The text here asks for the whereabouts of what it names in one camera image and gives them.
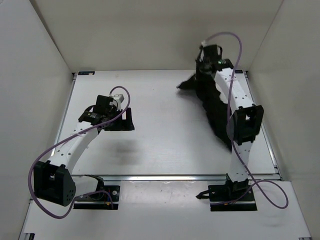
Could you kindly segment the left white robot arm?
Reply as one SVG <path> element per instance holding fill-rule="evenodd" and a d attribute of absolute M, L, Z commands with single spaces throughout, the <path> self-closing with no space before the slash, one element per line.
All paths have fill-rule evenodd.
<path fill-rule="evenodd" d="M 56 147 L 47 161 L 38 161 L 33 168 L 33 192 L 38 199 L 68 206 L 76 197 L 89 194 L 93 199 L 104 195 L 103 180 L 93 174 L 73 178 L 76 163 L 89 144 L 102 131 L 133 131 L 131 108 L 122 108 L 122 94 L 98 95 L 95 105 L 79 117 L 73 134 Z"/>

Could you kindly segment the black pleated skirt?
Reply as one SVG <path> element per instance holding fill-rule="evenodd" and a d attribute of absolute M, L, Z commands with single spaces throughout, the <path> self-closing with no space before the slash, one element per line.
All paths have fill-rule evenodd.
<path fill-rule="evenodd" d="M 202 102 L 208 123 L 218 137 L 231 152 L 232 143 L 227 135 L 227 104 L 221 100 L 221 92 L 211 75 L 193 74 L 188 80 L 176 86 L 181 91 L 193 91 Z"/>

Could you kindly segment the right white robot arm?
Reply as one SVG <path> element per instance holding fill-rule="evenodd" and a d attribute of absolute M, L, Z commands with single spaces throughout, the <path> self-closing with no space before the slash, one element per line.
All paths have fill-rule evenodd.
<path fill-rule="evenodd" d="M 245 93 L 231 61 L 222 58 L 221 46 L 203 43 L 199 49 L 195 91 L 214 133 L 232 148 L 223 189 L 226 198 L 236 200 L 249 188 L 246 165 L 261 129 L 264 109 Z"/>

